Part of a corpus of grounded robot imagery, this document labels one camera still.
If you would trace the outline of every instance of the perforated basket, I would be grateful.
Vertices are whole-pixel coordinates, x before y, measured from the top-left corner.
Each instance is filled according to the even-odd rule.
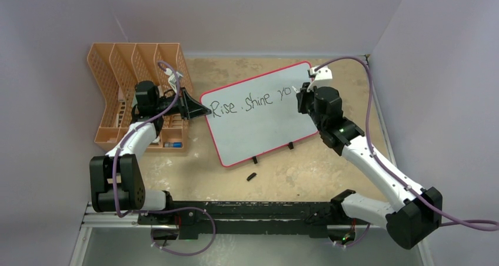
[[[184,75],[181,86],[192,95],[191,77],[180,44],[92,45],[87,61],[106,102],[95,143],[104,150],[116,146],[128,131],[137,82],[152,81],[162,93],[171,88],[168,76],[157,67],[159,60],[166,61]],[[185,152],[189,122],[178,114],[164,119],[159,142],[151,144],[147,151]],[[164,147],[173,142],[182,143],[182,147]]]

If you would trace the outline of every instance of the whiteboard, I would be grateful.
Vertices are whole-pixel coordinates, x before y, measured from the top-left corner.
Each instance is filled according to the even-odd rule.
[[[298,141],[317,132],[307,114],[298,113],[296,93],[309,80],[300,62],[201,95],[218,158],[224,167]]]

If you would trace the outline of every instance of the beige tabletop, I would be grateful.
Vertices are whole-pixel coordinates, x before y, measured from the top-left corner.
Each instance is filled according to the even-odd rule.
[[[187,59],[194,97],[210,89],[250,78],[300,61],[319,65],[326,59],[197,58]],[[364,68],[355,61],[338,61],[332,86],[340,91],[344,115],[365,128],[368,84]],[[373,107],[371,135],[374,145],[387,155],[378,115]],[[186,154],[146,153],[140,160],[146,188],[168,190],[174,200],[200,201],[329,201],[344,191],[385,200],[382,193],[353,164],[327,148],[320,136],[296,142],[293,150],[277,149],[224,168],[205,118],[191,122]],[[256,172],[251,181],[246,177]]]

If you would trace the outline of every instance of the red whiteboard frame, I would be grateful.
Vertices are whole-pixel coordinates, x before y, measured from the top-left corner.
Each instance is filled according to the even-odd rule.
[[[279,69],[276,69],[276,70],[273,70],[273,71],[270,71],[270,72],[266,72],[266,73],[261,74],[261,75],[258,75],[258,76],[254,76],[254,77],[251,77],[251,78],[248,78],[248,79],[243,79],[242,81],[233,82],[233,83],[231,83],[231,84],[224,85],[223,87],[219,87],[219,88],[212,89],[212,90],[210,90],[210,91],[203,92],[203,93],[201,94],[201,96],[199,97],[199,101],[202,103],[202,98],[203,98],[203,96],[204,96],[204,95],[206,95],[206,94],[210,94],[210,93],[212,93],[212,92],[219,91],[220,89],[223,89],[223,88],[228,88],[228,87],[231,87],[231,86],[233,86],[233,85],[237,85],[237,84],[241,84],[241,83],[243,83],[243,82],[247,82],[247,81],[250,81],[250,80],[252,80],[252,79],[260,78],[260,77],[263,77],[263,76],[265,76],[265,75],[272,74],[272,73],[275,73],[275,72],[278,72],[278,71],[281,71],[281,70],[284,70],[284,69],[287,69],[287,68],[290,68],[290,67],[294,67],[294,66],[296,66],[296,65],[303,64],[303,63],[307,63],[307,64],[308,64],[308,66],[309,66],[310,68],[312,68],[312,65],[310,64],[310,62],[308,62],[308,61],[301,61],[301,62],[298,62],[298,63],[292,64],[292,65],[289,65],[289,66],[286,66],[286,67],[282,67],[282,68],[279,68]],[[231,164],[231,165],[224,165],[224,163],[222,162],[222,158],[220,157],[220,153],[218,152],[218,147],[217,147],[217,143],[215,142],[215,138],[213,137],[213,132],[211,131],[211,127],[209,126],[208,117],[207,117],[207,116],[205,116],[205,119],[206,119],[206,123],[208,124],[209,134],[210,134],[210,136],[211,136],[211,139],[213,140],[213,144],[215,145],[215,149],[217,150],[218,160],[220,161],[220,164],[221,164],[223,167],[225,167],[225,168],[229,168],[229,167],[232,167],[232,166],[234,166],[234,165],[240,164],[240,163],[242,163],[242,162],[244,162],[244,161],[248,161],[249,159],[252,159],[252,157],[249,157],[249,158],[243,159],[243,160],[241,160],[241,161],[239,161],[239,162],[236,162],[236,163],[234,163],[234,164]],[[313,136],[313,135],[317,134],[318,132],[319,132],[319,131],[316,131],[316,132],[315,132],[315,133],[313,133],[313,134],[310,134],[310,135],[307,135],[307,136],[305,136],[305,137],[302,137],[302,138],[296,139],[296,140],[294,140],[293,142],[300,141],[300,140],[302,140],[302,139],[306,139],[306,138],[308,138],[308,137],[311,137],[311,136]],[[262,154],[269,153],[269,152],[274,151],[274,150],[276,150],[276,149],[279,149],[279,148],[282,148],[282,147],[287,147],[287,145],[288,145],[288,144],[283,144],[283,145],[280,145],[280,146],[278,146],[278,147],[276,147],[276,148],[272,148],[272,149],[269,149],[268,151],[264,151],[264,152],[262,152],[262,153],[260,153],[260,154],[254,155],[253,157],[258,157],[258,156],[260,156],[260,155],[262,155]]]

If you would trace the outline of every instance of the white wall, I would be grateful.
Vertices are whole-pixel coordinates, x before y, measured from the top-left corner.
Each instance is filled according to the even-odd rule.
[[[444,210],[499,220],[499,0],[402,0],[372,54],[397,164]],[[497,265],[499,235],[445,227],[437,265]]]
[[[0,0],[0,265],[68,265],[104,109],[86,55],[122,41],[103,0]]]
[[[370,53],[400,0],[109,0],[132,42],[189,55]]]

